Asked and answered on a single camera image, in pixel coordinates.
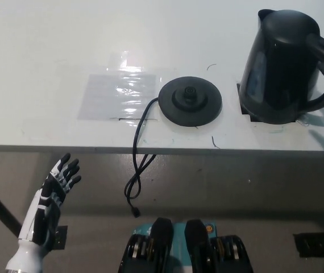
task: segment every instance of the robot finger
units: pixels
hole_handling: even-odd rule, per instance
[[[68,193],[76,183],[80,182],[80,180],[81,180],[81,176],[80,175],[79,176],[76,176],[73,179],[71,179],[70,182],[67,183],[67,185],[65,187],[66,193]]]
[[[60,175],[60,172],[61,172],[64,164],[66,164],[66,162],[69,161],[70,158],[71,158],[71,154],[67,153],[56,163],[55,166],[53,166],[53,168],[51,170],[51,174],[55,178],[57,178]]]
[[[75,174],[77,174],[77,172],[80,170],[79,166],[76,166],[75,168],[70,170],[70,173],[66,176],[65,181],[68,182],[70,181],[71,177]]]
[[[65,168],[63,169],[62,171],[62,176],[63,178],[64,177],[67,177],[68,173],[76,168],[76,166],[78,165],[78,159],[75,159],[74,161],[72,161],[70,164],[68,164],[67,166],[65,166]]]

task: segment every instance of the robotic hand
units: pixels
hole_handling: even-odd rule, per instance
[[[52,168],[42,187],[36,192],[19,234],[19,248],[9,260],[7,273],[42,273],[43,258],[52,250],[60,219],[60,207],[67,193],[81,180],[73,177],[78,159],[70,164],[66,154]]]

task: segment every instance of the scratch mark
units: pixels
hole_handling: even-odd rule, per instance
[[[207,67],[206,71],[208,71],[209,68],[212,67],[213,65],[216,65],[216,64],[210,64],[210,65]]]
[[[220,149],[220,147],[216,146],[216,144],[215,144],[215,142],[214,142],[214,137],[213,137],[213,136],[211,136],[211,140],[213,141],[213,145],[214,145],[214,147]]]
[[[283,133],[284,131],[285,131],[285,127],[282,126],[281,129],[279,129],[279,130],[274,130],[274,131],[270,131],[269,133],[270,133],[270,134],[280,134],[280,133]]]

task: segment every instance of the kettle lid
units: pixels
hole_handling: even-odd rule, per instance
[[[317,22],[310,16],[295,10],[274,11],[264,18],[263,33],[274,41],[293,46],[305,45],[307,35],[320,35]]]

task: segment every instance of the electric kettle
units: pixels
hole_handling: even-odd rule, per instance
[[[239,88],[240,104],[259,121],[284,124],[324,107],[310,100],[324,64],[317,22],[294,10],[260,10],[260,27]]]

